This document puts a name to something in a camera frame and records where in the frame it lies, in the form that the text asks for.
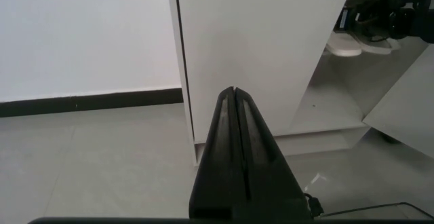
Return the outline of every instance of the gray tile floor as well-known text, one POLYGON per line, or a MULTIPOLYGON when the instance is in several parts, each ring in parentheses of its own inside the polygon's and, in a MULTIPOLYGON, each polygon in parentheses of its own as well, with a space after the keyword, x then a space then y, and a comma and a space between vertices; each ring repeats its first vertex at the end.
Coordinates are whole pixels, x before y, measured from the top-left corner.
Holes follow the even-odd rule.
MULTIPOLYGON (((196 169, 184 107, 0 119, 0 224, 188 217, 196 169)), ((434 213, 434 161, 370 133, 347 151, 287 157, 326 212, 408 201, 434 213)))

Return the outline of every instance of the black cable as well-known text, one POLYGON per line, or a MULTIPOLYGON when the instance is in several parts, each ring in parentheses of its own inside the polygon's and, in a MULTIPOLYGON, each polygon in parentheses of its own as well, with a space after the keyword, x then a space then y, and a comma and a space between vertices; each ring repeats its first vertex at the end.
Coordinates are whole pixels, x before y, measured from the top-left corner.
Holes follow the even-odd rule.
POLYGON ((370 206, 370 207, 364 207, 364 208, 356 208, 356 209, 352 209, 352 210, 343 210, 343 211, 338 211, 338 212, 333 212, 333 213, 329 213, 329 214, 323 214, 321 215, 321 217, 331 217, 337 214, 345 214, 345 213, 350 213, 350 212, 355 212, 355 211, 359 211, 359 210, 369 210, 369 209, 373 209, 373 208, 381 208, 381 207, 387 207, 387 206, 398 206, 398 205, 407 205, 407 206, 411 206, 417 210, 419 210, 421 213, 425 214, 426 216, 428 216, 429 218, 434 220, 434 217, 430 214, 428 214, 427 212, 425 212, 424 210, 409 204, 407 202, 400 202, 400 203, 393 203, 393 204, 380 204, 380 205, 376 205, 376 206, 370 206))

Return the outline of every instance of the white wall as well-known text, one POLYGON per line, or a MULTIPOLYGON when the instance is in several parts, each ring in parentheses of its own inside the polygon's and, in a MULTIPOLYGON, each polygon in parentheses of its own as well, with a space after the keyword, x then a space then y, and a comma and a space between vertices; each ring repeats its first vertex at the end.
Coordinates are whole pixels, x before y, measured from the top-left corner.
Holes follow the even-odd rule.
POLYGON ((169 0, 0 0, 0 101, 179 88, 169 0))

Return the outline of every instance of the black device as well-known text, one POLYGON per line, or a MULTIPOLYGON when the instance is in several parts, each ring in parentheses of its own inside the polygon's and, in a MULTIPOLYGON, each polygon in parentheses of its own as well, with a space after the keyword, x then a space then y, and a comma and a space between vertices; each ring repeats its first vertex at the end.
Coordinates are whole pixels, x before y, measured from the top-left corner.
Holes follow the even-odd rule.
POLYGON ((45 217, 31 224, 434 223, 434 217, 407 203, 325 216, 402 204, 431 220, 314 220, 323 212, 318 199, 302 192, 252 97, 229 87, 218 96, 191 193, 190 219, 45 217))
POLYGON ((334 30, 361 33, 371 41, 414 36, 434 43, 434 10, 430 4, 431 0, 365 1, 345 7, 334 30))

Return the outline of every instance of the white cabinet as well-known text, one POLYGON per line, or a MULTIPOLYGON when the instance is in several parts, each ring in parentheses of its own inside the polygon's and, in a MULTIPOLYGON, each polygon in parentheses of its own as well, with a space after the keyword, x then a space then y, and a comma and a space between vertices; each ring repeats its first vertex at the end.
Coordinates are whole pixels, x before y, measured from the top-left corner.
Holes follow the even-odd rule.
POLYGON ((252 95, 273 134, 290 133, 344 2, 179 0, 195 141, 229 86, 252 95))
POLYGON ((347 149, 364 135, 427 44, 407 37, 389 55, 324 54, 345 1, 170 0, 196 162, 229 86, 252 96, 285 155, 347 149))

